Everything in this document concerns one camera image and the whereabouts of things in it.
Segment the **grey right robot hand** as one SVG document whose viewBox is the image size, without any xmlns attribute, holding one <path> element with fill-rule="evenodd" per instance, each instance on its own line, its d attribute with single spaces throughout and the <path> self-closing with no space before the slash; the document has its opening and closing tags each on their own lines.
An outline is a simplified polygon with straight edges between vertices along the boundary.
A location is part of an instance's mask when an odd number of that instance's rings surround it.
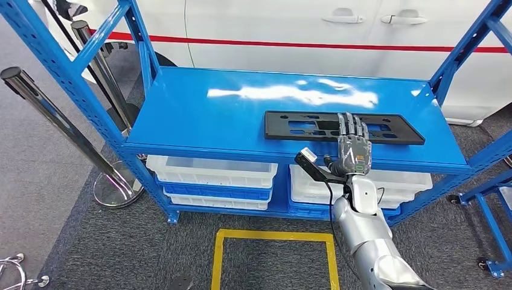
<svg viewBox="0 0 512 290">
<path fill-rule="evenodd" d="M 371 142 L 367 125 L 357 115 L 338 113 L 338 159 L 324 156 L 324 164 L 333 175 L 367 175 L 371 169 Z"/>
</svg>

